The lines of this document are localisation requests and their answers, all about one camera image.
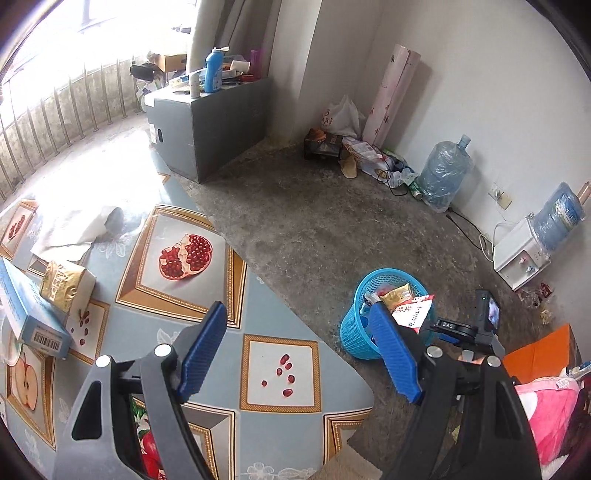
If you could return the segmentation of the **pink bedding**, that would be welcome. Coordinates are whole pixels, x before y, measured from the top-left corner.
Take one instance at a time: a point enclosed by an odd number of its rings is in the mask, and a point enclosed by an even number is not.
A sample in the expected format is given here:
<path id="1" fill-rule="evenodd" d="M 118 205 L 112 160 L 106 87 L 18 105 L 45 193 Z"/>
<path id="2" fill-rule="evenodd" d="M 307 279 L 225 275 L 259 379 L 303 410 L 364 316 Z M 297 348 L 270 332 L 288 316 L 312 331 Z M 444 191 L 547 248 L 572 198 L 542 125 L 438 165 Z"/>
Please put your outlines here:
<path id="1" fill-rule="evenodd" d="M 543 377 L 515 387 L 542 468 L 566 478 L 590 473 L 590 391 L 570 377 Z"/>

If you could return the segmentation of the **red white snack wrapper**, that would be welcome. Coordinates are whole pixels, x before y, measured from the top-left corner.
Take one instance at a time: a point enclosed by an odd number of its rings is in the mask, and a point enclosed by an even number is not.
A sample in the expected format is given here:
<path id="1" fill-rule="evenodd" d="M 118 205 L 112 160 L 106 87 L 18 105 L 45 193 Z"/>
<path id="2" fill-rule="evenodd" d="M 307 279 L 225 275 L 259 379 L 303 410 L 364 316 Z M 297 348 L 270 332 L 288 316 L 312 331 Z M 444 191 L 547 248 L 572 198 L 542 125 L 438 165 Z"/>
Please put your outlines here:
<path id="1" fill-rule="evenodd" d="M 433 295 L 407 300 L 394 308 L 392 316 L 399 326 L 419 333 L 433 306 Z"/>

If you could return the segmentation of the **white paper tissue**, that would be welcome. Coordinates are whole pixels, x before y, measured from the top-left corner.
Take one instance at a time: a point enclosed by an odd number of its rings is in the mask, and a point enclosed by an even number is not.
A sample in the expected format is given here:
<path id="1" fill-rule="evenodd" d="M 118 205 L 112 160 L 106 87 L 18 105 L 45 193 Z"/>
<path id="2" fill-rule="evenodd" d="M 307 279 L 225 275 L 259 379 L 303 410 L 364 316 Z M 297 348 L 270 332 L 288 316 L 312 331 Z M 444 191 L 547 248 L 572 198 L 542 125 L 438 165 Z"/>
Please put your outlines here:
<path id="1" fill-rule="evenodd" d="M 124 213 L 120 207 L 55 212 L 46 218 L 31 252 L 46 262 L 79 262 L 96 241 L 120 232 Z"/>

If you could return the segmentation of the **empty water jug in bag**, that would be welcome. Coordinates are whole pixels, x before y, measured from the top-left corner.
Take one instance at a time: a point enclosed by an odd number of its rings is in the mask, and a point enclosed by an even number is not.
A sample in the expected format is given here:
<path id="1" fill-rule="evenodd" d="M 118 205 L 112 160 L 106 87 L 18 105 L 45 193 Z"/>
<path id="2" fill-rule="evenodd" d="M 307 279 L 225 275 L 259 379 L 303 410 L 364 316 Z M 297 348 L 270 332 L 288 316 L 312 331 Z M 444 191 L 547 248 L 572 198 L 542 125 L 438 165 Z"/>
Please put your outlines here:
<path id="1" fill-rule="evenodd" d="M 463 135 L 457 143 L 437 143 L 417 179 L 424 203 L 437 213 L 448 210 L 463 180 L 474 168 L 467 151 L 470 142 L 471 138 Z"/>

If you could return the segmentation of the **blue water jug on dispenser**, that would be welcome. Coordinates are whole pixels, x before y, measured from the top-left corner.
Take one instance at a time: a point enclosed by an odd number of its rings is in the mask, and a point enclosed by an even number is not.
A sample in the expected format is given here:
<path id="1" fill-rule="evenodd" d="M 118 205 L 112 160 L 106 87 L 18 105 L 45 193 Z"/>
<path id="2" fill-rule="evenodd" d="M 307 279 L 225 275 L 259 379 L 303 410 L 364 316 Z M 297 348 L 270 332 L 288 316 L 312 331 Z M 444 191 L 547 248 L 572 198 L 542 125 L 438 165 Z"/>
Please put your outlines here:
<path id="1" fill-rule="evenodd" d="M 579 198 L 566 182 L 562 182 L 534 215 L 532 226 L 543 249 L 552 254 L 584 219 Z"/>

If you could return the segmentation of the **pink rolled mat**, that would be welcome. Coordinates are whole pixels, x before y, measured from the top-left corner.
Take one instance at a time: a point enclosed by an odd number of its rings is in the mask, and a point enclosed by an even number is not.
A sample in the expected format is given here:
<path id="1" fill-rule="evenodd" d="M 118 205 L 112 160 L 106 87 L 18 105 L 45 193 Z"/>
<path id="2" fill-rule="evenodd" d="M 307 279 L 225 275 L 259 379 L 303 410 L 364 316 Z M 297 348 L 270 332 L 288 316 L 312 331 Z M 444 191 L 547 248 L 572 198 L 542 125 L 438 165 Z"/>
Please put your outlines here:
<path id="1" fill-rule="evenodd" d="M 418 52 L 400 44 L 394 47 L 363 129 L 363 141 L 377 148 L 383 147 L 420 60 Z"/>

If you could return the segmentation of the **cardboard box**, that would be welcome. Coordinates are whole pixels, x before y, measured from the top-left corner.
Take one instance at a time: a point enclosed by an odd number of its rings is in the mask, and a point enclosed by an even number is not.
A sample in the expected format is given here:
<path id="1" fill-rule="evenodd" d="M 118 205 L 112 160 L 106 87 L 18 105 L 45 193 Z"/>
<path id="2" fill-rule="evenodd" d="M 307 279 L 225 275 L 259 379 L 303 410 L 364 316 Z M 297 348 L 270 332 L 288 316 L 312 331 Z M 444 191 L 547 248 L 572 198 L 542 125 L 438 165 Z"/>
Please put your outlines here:
<path id="1" fill-rule="evenodd" d="M 156 54 L 154 63 L 164 73 L 171 73 L 176 71 L 184 72 L 186 70 L 187 55 L 183 54 Z"/>

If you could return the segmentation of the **metal balcony railing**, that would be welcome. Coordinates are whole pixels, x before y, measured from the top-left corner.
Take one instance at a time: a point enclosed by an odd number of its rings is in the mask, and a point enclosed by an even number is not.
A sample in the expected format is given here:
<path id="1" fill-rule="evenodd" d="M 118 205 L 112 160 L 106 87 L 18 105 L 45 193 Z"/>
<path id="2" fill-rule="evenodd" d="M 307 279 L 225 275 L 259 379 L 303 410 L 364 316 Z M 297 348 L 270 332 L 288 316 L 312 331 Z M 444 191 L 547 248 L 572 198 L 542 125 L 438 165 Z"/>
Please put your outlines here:
<path id="1" fill-rule="evenodd" d="M 39 93 L 23 84 L 3 87 L 1 104 L 1 199 L 48 160 L 100 127 L 140 109 L 133 57 L 117 59 Z"/>

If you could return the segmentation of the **grey cabinet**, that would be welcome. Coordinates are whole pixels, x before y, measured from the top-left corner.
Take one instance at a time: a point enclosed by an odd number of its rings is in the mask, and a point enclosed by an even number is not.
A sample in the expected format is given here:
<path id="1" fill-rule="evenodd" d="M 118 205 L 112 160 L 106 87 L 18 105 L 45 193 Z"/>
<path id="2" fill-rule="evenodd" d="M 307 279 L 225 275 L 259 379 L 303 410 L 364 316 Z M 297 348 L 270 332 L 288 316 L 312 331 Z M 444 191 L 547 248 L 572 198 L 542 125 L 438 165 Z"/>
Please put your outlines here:
<path id="1" fill-rule="evenodd" d="M 263 78 L 193 99 L 168 86 L 144 97 L 157 153 L 173 172 L 204 183 L 266 135 L 271 81 Z"/>

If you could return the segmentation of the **gold tissue pack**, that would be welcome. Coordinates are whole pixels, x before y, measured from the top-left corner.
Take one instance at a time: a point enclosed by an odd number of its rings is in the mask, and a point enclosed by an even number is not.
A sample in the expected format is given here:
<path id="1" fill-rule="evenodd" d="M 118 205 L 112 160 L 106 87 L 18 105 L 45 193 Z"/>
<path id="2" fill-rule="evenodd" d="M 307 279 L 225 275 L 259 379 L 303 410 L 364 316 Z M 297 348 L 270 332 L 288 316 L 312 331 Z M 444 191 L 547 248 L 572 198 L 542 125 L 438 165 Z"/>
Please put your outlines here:
<path id="1" fill-rule="evenodd" d="M 83 312 L 92 295 L 96 277 L 85 267 L 69 261 L 50 261 L 40 285 L 40 295 L 64 314 Z"/>

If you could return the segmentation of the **white plastic bag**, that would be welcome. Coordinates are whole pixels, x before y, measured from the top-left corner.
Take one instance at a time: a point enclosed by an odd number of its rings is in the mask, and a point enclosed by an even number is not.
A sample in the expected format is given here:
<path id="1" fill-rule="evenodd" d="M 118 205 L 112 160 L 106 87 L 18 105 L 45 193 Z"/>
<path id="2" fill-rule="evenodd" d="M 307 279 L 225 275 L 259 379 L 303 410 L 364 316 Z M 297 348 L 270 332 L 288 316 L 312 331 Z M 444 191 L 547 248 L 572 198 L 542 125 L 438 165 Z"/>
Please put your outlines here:
<path id="1" fill-rule="evenodd" d="M 365 122 L 366 116 L 344 95 L 338 104 L 329 104 L 322 115 L 321 128 L 331 134 L 360 139 Z"/>

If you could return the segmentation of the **white water dispenser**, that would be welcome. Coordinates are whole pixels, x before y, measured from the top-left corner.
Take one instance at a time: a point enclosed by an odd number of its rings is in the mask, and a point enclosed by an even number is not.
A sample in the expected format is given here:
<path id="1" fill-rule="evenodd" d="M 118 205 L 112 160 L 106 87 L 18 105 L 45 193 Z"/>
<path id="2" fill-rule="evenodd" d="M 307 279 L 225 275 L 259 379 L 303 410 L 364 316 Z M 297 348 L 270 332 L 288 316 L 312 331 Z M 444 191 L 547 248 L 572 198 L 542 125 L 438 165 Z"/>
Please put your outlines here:
<path id="1" fill-rule="evenodd" d="M 550 255 L 533 228 L 529 214 L 494 247 L 494 270 L 517 291 L 550 265 Z"/>

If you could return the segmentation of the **blue detergent bottle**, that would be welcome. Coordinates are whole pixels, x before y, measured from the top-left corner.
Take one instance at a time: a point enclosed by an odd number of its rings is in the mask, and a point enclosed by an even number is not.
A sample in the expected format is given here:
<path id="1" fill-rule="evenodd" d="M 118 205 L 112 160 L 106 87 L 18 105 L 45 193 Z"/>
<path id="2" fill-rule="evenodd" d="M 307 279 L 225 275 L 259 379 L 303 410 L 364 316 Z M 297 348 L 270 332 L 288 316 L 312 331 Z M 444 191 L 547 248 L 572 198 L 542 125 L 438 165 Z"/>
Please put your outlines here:
<path id="1" fill-rule="evenodd" d="M 207 94 L 221 90 L 223 57 L 228 46 L 214 47 L 205 59 L 204 92 Z"/>

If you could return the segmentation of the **blue medicine box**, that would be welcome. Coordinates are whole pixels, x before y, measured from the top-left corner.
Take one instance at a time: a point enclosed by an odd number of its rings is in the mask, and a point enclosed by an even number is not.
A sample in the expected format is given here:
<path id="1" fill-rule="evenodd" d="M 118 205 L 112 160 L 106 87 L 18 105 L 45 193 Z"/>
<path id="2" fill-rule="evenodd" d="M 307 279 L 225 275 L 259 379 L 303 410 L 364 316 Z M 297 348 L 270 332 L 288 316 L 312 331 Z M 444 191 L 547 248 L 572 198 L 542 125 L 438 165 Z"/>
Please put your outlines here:
<path id="1" fill-rule="evenodd" d="M 1 303 L 15 338 L 45 355 L 65 359 L 71 335 L 38 285 L 6 258 L 1 258 Z"/>

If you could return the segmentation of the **wall power socket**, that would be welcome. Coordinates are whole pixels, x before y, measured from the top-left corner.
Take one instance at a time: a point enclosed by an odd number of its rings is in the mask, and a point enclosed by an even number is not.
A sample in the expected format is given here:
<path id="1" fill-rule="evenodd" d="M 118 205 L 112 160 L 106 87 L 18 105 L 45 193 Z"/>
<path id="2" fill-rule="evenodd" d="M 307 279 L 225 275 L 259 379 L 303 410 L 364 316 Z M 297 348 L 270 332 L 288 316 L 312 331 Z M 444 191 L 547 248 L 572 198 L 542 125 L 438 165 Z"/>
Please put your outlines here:
<path id="1" fill-rule="evenodd" d="M 512 198 L 496 184 L 491 186 L 488 194 L 502 210 L 507 210 L 512 204 Z"/>

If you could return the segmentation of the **fruit pattern tablecloth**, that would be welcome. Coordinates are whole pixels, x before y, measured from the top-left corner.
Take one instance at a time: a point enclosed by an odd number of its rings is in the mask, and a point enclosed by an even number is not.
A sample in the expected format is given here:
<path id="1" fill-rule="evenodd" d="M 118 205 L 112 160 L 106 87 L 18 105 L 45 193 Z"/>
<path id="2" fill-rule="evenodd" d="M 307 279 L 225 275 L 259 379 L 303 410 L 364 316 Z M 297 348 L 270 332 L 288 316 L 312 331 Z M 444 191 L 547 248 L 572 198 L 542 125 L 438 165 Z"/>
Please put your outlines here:
<path id="1" fill-rule="evenodd" d="M 33 283 L 35 243 L 55 225 L 97 220 L 81 258 L 96 283 L 89 303 L 60 315 L 1 366 L 1 475 L 49 479 L 77 395 L 96 359 L 133 360 L 204 319 L 226 329 L 204 385 L 183 406 L 217 479 L 346 479 L 360 457 L 349 438 L 370 414 L 369 385 L 249 270 L 150 145 L 132 130 L 92 139 L 40 164 L 1 192 L 1 260 Z"/>

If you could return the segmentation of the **orange box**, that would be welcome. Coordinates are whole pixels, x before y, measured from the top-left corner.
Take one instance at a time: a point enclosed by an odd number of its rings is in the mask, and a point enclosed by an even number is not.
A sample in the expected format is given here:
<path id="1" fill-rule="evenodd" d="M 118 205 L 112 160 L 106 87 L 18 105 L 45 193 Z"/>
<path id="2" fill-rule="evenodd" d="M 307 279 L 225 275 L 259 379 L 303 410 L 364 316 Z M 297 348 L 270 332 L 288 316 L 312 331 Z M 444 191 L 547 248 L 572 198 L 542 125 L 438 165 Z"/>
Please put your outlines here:
<path id="1" fill-rule="evenodd" d="M 520 383 L 557 377 L 563 369 L 582 363 L 571 326 L 565 324 L 544 338 L 507 354 L 504 367 Z"/>

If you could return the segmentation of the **blue plastic trash basket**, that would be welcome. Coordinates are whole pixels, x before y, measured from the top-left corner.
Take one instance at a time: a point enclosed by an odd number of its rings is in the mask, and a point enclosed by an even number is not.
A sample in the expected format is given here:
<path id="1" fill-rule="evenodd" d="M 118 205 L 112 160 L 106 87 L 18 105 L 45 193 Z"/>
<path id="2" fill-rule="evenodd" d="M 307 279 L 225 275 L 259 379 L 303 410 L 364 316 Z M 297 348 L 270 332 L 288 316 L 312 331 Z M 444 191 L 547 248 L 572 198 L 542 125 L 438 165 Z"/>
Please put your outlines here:
<path id="1" fill-rule="evenodd" d="M 370 304 L 366 302 L 366 294 L 389 291 L 409 285 L 415 297 L 428 294 L 423 284 L 412 275 L 394 268 L 381 268 L 370 272 L 356 287 L 353 303 L 342 319 L 342 347 L 356 359 L 379 360 L 381 354 L 370 327 Z"/>

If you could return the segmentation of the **yellow snack packet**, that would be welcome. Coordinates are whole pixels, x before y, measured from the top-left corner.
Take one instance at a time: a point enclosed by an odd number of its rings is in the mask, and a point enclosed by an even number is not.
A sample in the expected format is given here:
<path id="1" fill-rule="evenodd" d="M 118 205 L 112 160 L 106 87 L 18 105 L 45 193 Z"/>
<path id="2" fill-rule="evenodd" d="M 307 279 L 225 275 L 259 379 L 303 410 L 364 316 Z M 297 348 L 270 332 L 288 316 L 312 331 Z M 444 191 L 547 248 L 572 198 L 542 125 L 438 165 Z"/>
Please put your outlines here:
<path id="1" fill-rule="evenodd" d="M 389 311 L 393 312 L 399 305 L 414 298 L 414 293 L 409 283 L 399 287 L 386 285 L 378 291 L 378 296 Z"/>

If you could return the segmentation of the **black box on floor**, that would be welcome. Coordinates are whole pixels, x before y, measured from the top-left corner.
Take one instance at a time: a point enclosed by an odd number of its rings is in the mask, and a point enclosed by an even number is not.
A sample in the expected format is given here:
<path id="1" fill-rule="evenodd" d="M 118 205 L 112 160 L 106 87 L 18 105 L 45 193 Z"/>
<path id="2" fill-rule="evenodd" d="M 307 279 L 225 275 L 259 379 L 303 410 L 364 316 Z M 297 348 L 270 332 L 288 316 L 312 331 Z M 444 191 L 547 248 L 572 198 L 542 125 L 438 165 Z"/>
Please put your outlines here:
<path id="1" fill-rule="evenodd" d="M 339 160 L 342 155 L 342 136 L 311 128 L 304 137 L 303 154 L 308 160 Z"/>

